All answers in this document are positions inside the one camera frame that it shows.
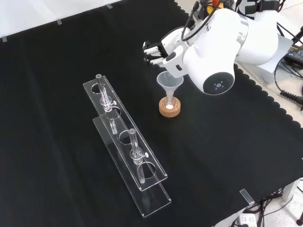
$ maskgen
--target test tube rack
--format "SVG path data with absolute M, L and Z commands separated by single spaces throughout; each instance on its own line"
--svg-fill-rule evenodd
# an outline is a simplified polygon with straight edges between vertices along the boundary
M 167 174 L 105 76 L 83 84 L 99 117 L 93 122 L 143 217 L 171 203 Z

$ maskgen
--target wooden base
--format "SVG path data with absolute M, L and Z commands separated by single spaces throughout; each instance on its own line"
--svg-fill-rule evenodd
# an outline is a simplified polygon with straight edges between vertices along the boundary
M 181 111 L 181 102 L 176 98 L 174 97 L 174 99 L 176 100 L 176 108 L 172 108 L 171 110 L 167 109 L 164 107 L 164 100 L 166 99 L 166 97 L 164 97 L 163 99 L 160 100 L 159 102 L 159 111 L 160 111 L 160 114 L 162 114 L 164 117 L 175 117 L 177 116 L 180 111 Z

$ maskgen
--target black tablecloth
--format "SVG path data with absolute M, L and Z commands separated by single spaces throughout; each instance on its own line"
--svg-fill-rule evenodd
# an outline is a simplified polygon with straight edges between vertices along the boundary
M 302 130 L 237 69 L 207 96 L 185 77 L 179 116 L 159 114 L 160 69 L 142 44 L 185 24 L 172 0 L 123 0 L 0 44 L 0 225 L 211 226 L 303 176 Z M 172 198 L 142 218 L 92 119 L 82 84 L 106 75 L 168 174 Z

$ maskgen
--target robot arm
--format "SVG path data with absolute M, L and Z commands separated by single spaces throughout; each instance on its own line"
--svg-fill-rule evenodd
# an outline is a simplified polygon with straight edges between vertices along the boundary
M 165 67 L 176 78 L 187 75 L 183 55 L 188 45 L 181 40 L 183 29 L 184 27 L 178 27 L 170 31 L 161 39 L 161 43 L 150 45 L 149 42 L 144 42 L 145 61 L 152 65 Z M 185 33 L 188 34 L 189 32 L 189 28 L 186 28 Z
M 165 67 L 176 78 L 188 74 L 206 94 L 222 94 L 234 84 L 235 60 L 261 65 L 276 53 L 276 17 L 275 10 L 256 12 L 255 20 L 251 20 L 229 9 L 220 9 L 188 41 L 181 40 L 182 28 L 165 36 L 161 43 L 166 53 L 160 53 L 160 61 L 150 63 Z M 192 31 L 187 28 L 184 37 L 194 34 L 202 23 L 198 22 Z

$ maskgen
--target clear plastic funnel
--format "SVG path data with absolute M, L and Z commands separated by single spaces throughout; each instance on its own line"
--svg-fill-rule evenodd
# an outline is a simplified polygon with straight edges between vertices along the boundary
M 183 81 L 183 77 L 174 78 L 168 71 L 164 71 L 157 76 L 158 84 L 166 91 L 166 101 L 164 105 L 167 109 L 173 109 L 175 107 L 174 91 Z

